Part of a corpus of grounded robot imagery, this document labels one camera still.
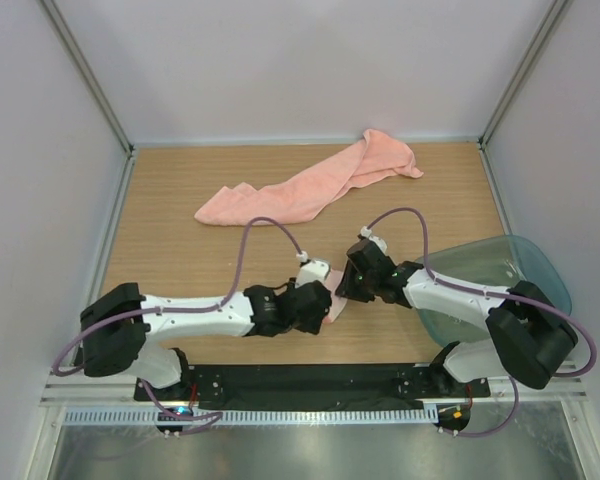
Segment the pink bunny towel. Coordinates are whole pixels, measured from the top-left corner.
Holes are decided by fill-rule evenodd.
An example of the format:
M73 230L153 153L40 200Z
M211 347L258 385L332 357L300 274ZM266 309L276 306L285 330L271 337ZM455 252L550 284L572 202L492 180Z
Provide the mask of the pink bunny towel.
M337 287L340 285L343 276L343 271L332 269L323 282L323 285L329 290L331 295L331 306L323 319L324 324L334 323L346 306L347 299L336 294Z

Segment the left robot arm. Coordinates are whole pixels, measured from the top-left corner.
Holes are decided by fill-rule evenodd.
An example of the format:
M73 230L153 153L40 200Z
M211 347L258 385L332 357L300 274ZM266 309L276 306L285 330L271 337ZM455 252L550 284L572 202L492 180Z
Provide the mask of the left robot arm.
M91 378L133 375L171 400L192 386L186 356L161 343L180 337L274 337L291 330L316 335L332 306L319 281L284 291L255 285L222 304L219 297L165 298L143 295L124 283L80 315L84 373Z

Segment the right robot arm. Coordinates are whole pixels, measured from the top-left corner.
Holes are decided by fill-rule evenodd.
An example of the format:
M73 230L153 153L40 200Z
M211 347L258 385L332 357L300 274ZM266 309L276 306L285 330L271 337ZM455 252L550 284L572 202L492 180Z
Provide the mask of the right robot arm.
M578 343L561 311L533 283L483 286L429 271L424 263L395 263L371 238L361 238L346 257L339 296L428 310L487 333L484 340L448 343L432 361L430 382L441 395L452 396L466 383L496 376L541 390Z

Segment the plain pink towel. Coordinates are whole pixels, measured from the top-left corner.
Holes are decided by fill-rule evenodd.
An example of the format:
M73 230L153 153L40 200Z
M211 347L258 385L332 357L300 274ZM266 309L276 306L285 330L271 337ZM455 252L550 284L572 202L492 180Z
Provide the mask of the plain pink towel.
M419 179L423 175L406 143L368 129L356 143L282 183L259 189L246 182L222 187L195 212L194 219L211 226L244 226L258 216L285 225L306 223L352 189L395 176Z

